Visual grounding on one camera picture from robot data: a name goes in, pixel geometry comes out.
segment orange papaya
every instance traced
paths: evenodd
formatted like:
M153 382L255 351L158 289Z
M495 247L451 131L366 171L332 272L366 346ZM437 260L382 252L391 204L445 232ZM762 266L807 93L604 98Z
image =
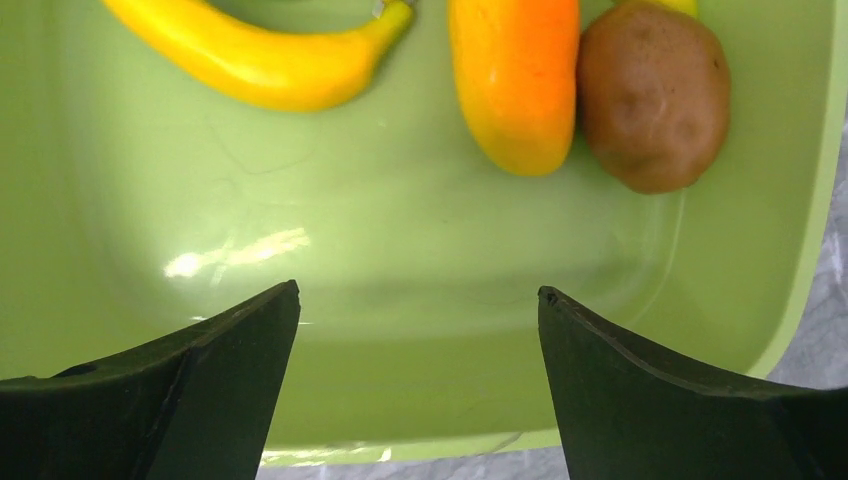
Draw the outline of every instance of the orange papaya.
M516 175L565 161L574 135L578 0L448 0L454 83L483 152Z

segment yellow banana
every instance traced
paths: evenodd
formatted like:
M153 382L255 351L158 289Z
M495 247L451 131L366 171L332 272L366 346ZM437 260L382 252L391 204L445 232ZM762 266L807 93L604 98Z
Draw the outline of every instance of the yellow banana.
M249 25L204 0L102 0L152 48L204 84L275 110L309 112L361 93L374 68L412 22L402 0L383 0L359 28L289 34Z
M615 3L622 3L628 0L613 0ZM651 0L657 3L661 3L669 8L673 8L674 10L679 10L683 13L687 13L695 18L698 18L698 2L697 0Z

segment plastic container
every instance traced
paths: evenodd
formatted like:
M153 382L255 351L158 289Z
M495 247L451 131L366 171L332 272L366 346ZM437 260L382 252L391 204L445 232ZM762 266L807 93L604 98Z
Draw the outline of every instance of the plastic container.
M296 31L371 7L213 3ZM584 23L609 5L583 2ZM696 186L654 197L604 174L580 138L546 178L488 162L456 103L444 9L420 2L364 96L293 115L198 84L96 0L0 2L0 378L128 349L288 278L303 314L270 464L558 444L543 284L765 375L819 251L848 4L703 0L734 76L732 131Z

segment toy fruit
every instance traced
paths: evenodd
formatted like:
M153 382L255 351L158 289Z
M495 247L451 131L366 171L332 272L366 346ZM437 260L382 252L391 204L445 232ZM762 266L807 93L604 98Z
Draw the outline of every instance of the toy fruit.
M206 85L259 107L315 111L371 82L383 54L411 23L412 7L384 0L379 18L337 33L255 27L204 0L103 0L151 47Z
M629 0L613 0L616 3L627 2ZM653 0L657 3L661 3L669 8L674 10L680 10L683 13L687 13L693 17L698 16L698 2L696 0Z
M695 183L730 124L731 78L718 38L690 15L628 0L583 34L580 117L592 153L632 190Z
M575 121L577 0L448 0L454 82L477 144L507 172L565 161Z

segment gray marble surface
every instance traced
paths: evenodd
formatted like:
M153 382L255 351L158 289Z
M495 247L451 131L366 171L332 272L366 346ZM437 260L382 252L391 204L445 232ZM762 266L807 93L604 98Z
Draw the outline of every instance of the gray marble surface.
M804 318L770 379L815 388L848 385L848 119L815 280ZM560 448L422 463L263 468L257 480L567 479Z

